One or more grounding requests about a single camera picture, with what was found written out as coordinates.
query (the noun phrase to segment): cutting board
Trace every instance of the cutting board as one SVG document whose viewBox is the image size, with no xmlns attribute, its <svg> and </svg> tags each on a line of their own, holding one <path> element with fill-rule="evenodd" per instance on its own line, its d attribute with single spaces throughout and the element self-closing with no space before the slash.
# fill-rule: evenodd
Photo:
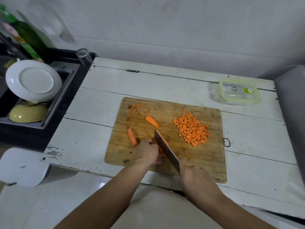
<svg viewBox="0 0 305 229">
<path fill-rule="evenodd" d="M 128 116 L 128 106 L 134 106 L 136 103 L 145 105 L 137 108 L 136 112 L 132 111 Z M 150 112 L 145 114 L 144 111 L 148 108 Z M 210 136 L 205 144 L 200 143 L 193 147 L 178 136 L 180 132 L 174 125 L 173 119 L 180 117 L 184 108 L 186 113 L 191 112 L 202 124 L 209 126 Z M 160 134 L 169 143 L 169 147 L 178 159 L 185 157 L 189 165 L 197 164 L 206 169 L 216 182 L 227 182 L 221 114 L 220 110 L 215 108 L 124 97 L 106 151 L 106 163 L 127 166 L 133 160 L 136 147 L 132 146 L 127 136 L 129 127 L 132 128 L 138 143 L 154 136 L 155 127 L 144 119 L 147 115 L 154 117 L 160 124 L 158 129 Z M 150 171 L 179 175 L 167 158 L 162 165 L 151 166 Z"/>
</svg>

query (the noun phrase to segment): plate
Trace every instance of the plate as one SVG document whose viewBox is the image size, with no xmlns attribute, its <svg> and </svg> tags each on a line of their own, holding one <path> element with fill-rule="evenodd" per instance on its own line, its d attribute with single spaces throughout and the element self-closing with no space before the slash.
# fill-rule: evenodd
<svg viewBox="0 0 305 229">
<path fill-rule="evenodd" d="M 62 86 L 59 74 L 52 67 L 34 60 L 11 65 L 6 71 L 6 83 L 16 96 L 36 102 L 53 99 Z"/>
</svg>

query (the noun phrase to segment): knife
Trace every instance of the knife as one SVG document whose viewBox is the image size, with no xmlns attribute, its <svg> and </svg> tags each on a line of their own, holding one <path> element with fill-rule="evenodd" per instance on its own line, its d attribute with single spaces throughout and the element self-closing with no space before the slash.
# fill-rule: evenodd
<svg viewBox="0 0 305 229">
<path fill-rule="evenodd" d="M 170 160 L 175 170 L 177 170 L 177 172 L 180 174 L 180 165 L 178 158 L 170 149 L 170 147 L 168 147 L 168 145 L 165 143 L 162 136 L 157 132 L 157 130 L 155 130 L 154 139 L 156 140 L 158 146 L 160 146 L 166 157 Z"/>
</svg>

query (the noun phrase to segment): hand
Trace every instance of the hand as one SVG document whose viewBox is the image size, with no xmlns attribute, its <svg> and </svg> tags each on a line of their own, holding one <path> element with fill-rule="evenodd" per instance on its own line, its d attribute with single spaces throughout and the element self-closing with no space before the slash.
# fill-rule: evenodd
<svg viewBox="0 0 305 229">
<path fill-rule="evenodd" d="M 151 165 L 160 165 L 163 155 L 159 153 L 158 145 L 154 144 L 151 139 L 141 141 L 135 150 L 134 163 L 142 163 L 146 168 Z"/>
<path fill-rule="evenodd" d="M 222 203 L 226 196 L 209 173 L 197 165 L 188 166 L 185 158 L 179 161 L 180 182 L 187 199 L 199 209 Z"/>
</svg>

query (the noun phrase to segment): white wooden table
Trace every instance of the white wooden table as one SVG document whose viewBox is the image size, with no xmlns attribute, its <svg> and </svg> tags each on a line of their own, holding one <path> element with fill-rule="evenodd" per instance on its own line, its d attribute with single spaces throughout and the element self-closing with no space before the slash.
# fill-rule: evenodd
<svg viewBox="0 0 305 229">
<path fill-rule="evenodd" d="M 255 82 L 261 103 L 215 102 L 210 90 L 223 78 Z M 115 176 L 123 167 L 106 164 L 104 157 L 125 96 L 218 108 L 224 137 L 231 141 L 225 148 L 227 183 L 219 184 L 221 190 L 238 204 L 305 218 L 305 202 L 285 190 L 297 165 L 274 90 L 270 80 L 95 58 L 41 160 Z M 142 183 L 181 190 L 177 176 L 150 171 Z"/>
</svg>

